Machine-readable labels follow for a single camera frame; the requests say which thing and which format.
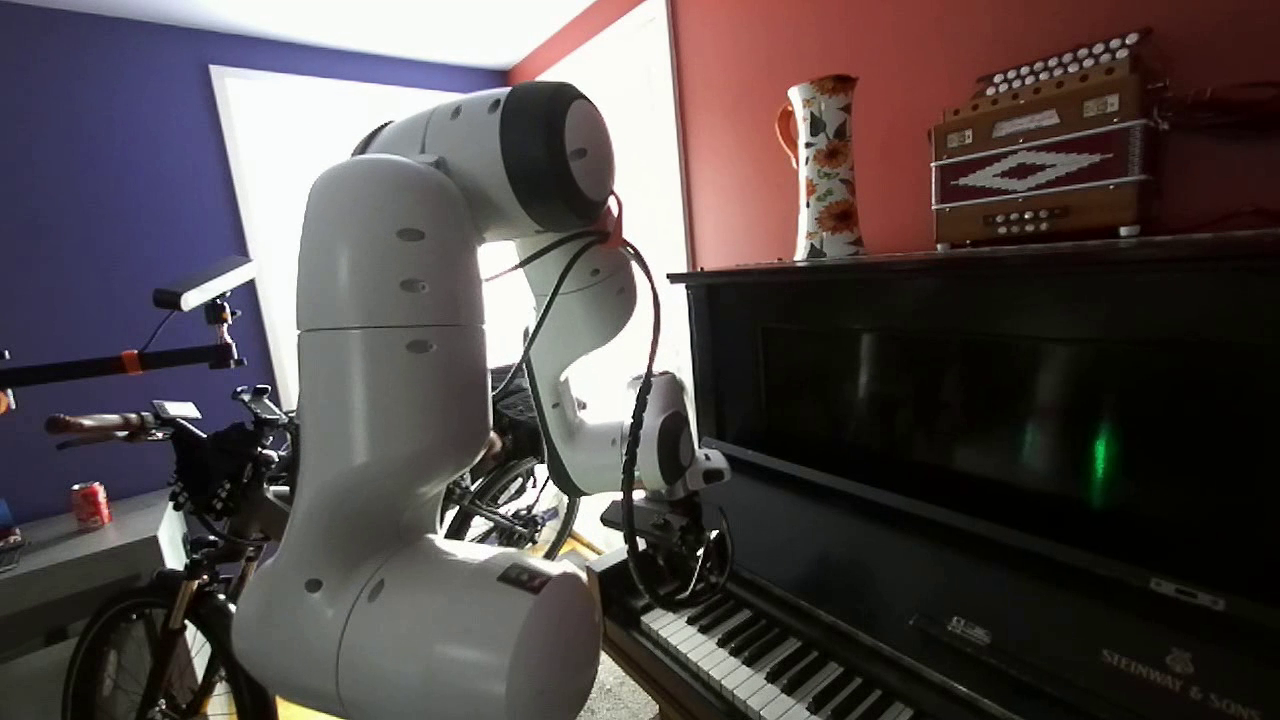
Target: decorative vase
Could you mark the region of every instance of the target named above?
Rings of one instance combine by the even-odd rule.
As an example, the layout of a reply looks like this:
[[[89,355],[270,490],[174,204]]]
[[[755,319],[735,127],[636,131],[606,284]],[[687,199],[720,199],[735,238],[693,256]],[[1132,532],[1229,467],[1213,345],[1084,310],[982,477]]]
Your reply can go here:
[[[851,173],[851,89],[854,74],[812,74],[791,83],[787,104],[775,113],[775,141],[801,188],[791,260],[840,260],[862,248]]]

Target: black piano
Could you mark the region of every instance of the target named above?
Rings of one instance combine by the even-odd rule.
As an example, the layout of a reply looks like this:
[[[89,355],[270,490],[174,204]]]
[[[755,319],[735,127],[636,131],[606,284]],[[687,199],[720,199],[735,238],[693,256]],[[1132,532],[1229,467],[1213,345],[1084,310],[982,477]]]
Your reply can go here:
[[[727,587],[663,714],[1280,714],[1280,232],[683,272]]]

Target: red can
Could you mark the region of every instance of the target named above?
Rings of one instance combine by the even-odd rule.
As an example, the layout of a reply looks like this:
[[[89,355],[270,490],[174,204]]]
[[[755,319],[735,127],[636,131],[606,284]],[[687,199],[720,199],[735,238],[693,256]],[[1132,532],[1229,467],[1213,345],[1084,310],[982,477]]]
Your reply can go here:
[[[71,485],[71,513],[78,528],[109,528],[112,524],[109,487],[98,478]]]

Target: green light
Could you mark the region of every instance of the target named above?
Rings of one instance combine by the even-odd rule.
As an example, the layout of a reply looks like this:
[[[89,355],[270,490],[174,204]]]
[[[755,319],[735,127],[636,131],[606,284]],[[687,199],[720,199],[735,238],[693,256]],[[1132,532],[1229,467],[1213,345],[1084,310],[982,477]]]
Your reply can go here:
[[[1093,463],[1086,463],[1086,502],[1113,502],[1117,485],[1117,428],[1103,419],[1093,434]]]

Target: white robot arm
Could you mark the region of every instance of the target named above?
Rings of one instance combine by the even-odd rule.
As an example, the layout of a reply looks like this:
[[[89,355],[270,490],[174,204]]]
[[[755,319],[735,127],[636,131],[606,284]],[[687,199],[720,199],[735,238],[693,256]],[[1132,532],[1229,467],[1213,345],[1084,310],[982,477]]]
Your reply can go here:
[[[546,248],[529,272],[540,302],[559,284],[531,347],[545,432],[571,490],[615,487],[625,425],[588,428],[559,377],[631,314],[625,243],[591,238],[552,280],[571,252],[552,238],[602,232],[606,197],[606,127],[571,83],[481,92],[387,124],[312,182],[294,502],[231,626],[259,683],[351,720],[580,713],[598,661],[582,571],[437,539],[423,495],[488,434],[481,238]],[[693,446],[676,381],[654,384],[649,416],[642,487],[687,495],[723,473]]]

